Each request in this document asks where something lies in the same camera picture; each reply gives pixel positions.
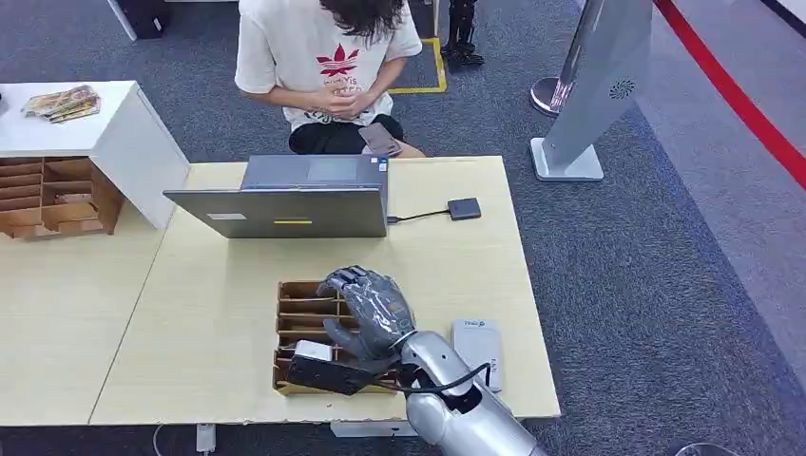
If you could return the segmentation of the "person's left hand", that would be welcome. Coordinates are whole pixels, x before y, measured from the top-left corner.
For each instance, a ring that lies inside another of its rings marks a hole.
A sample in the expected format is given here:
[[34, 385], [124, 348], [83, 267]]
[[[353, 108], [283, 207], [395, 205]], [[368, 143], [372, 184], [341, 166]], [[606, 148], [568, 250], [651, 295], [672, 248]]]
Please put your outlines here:
[[333, 113], [346, 120], [358, 118], [376, 100], [372, 91], [349, 91], [346, 87], [336, 89], [334, 95], [336, 106]]

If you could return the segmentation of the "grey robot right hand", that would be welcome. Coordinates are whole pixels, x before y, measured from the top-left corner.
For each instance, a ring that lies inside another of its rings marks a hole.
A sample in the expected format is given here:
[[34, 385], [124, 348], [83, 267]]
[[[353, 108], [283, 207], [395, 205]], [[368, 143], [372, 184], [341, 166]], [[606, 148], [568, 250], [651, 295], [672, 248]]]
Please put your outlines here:
[[348, 331], [336, 320], [323, 322], [325, 332], [340, 348], [360, 360], [389, 360], [395, 346], [415, 332], [413, 312], [387, 275], [354, 265], [329, 273], [317, 286], [318, 295], [335, 292], [347, 304], [358, 324]]

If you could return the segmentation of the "person's right hand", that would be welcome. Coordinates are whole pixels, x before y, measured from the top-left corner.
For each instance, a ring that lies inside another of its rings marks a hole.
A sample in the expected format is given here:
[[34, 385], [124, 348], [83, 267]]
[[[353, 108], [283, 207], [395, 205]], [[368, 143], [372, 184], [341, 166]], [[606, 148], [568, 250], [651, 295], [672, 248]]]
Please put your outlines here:
[[309, 109], [339, 119], [352, 119], [356, 96], [335, 85], [308, 94]]

